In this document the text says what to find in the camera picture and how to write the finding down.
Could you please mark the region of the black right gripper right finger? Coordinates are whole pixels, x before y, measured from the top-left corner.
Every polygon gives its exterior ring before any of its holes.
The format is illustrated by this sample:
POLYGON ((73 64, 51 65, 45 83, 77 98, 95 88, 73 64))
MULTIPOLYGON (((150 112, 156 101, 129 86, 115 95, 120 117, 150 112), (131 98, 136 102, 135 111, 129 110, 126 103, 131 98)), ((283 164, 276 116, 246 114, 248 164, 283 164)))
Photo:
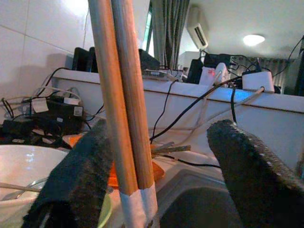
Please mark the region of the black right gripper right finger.
POLYGON ((246 228, 304 226, 304 182, 262 140, 231 120, 213 123, 207 139, 246 228))

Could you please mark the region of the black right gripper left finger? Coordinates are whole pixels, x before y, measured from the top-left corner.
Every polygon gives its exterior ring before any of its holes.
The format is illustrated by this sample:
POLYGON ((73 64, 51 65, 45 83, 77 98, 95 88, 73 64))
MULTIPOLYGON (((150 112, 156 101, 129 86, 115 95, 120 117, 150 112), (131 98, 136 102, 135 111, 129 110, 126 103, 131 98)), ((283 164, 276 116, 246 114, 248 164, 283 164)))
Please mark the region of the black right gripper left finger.
POLYGON ((51 171, 22 226, 96 228, 112 166, 107 125, 101 119, 51 171))

